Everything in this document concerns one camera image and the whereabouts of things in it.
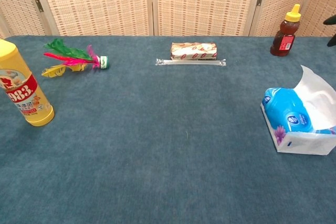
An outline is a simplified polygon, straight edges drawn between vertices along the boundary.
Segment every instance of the table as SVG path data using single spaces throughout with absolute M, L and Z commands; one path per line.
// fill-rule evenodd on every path
M 0 93 L 0 223 L 336 222 L 336 151 L 277 153 L 260 109 L 300 65 L 336 87 L 329 38 L 280 58 L 262 37 L 64 37 L 111 67 L 45 78 L 53 39 L 7 39 L 56 116 L 30 126 Z M 172 42 L 215 42 L 227 66 L 155 66 Z

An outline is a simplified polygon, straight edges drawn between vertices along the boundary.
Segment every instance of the blue tissue package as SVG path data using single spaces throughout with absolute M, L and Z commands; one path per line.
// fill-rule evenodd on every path
M 262 105 L 278 145 L 288 132 L 336 134 L 336 127 L 325 130 L 313 128 L 305 106 L 293 89 L 267 89 Z

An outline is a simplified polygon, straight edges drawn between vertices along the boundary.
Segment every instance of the tissue box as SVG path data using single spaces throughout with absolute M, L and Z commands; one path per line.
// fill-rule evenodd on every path
M 328 155 L 336 146 L 336 92 L 302 68 L 294 89 L 266 90 L 261 109 L 278 152 Z
M 215 43 L 172 43 L 172 60 L 215 60 Z

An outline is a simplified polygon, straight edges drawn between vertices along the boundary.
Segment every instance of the pink feather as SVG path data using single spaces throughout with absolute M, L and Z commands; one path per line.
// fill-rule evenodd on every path
M 76 60 L 68 60 L 63 63 L 65 66 L 73 66 L 77 64 L 87 64 L 87 63 L 92 63 L 90 60 L 83 60 L 83 59 L 76 59 Z
M 44 55 L 47 56 L 47 57 L 50 57 L 50 58 L 57 59 L 57 60 L 64 60 L 64 61 L 73 60 L 73 58 L 71 58 L 71 57 L 64 57 L 64 56 L 61 56 L 61 55 L 54 55 L 51 52 L 45 52 Z
M 94 60 L 94 64 L 92 65 L 92 68 L 98 67 L 99 68 L 99 60 L 98 55 L 95 54 L 92 45 L 88 45 L 86 48 L 86 51 L 88 52 L 88 55 Z

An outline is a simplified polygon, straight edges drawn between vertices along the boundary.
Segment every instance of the purple flower print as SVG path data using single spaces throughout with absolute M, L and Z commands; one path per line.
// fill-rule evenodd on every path
M 333 135 L 336 135 L 336 132 L 334 131 L 334 127 L 330 128 L 330 133 L 333 134 Z
M 274 135 L 277 139 L 277 143 L 278 145 L 281 144 L 282 140 L 285 138 L 286 136 L 286 130 L 283 126 L 278 126 L 276 130 L 274 130 Z

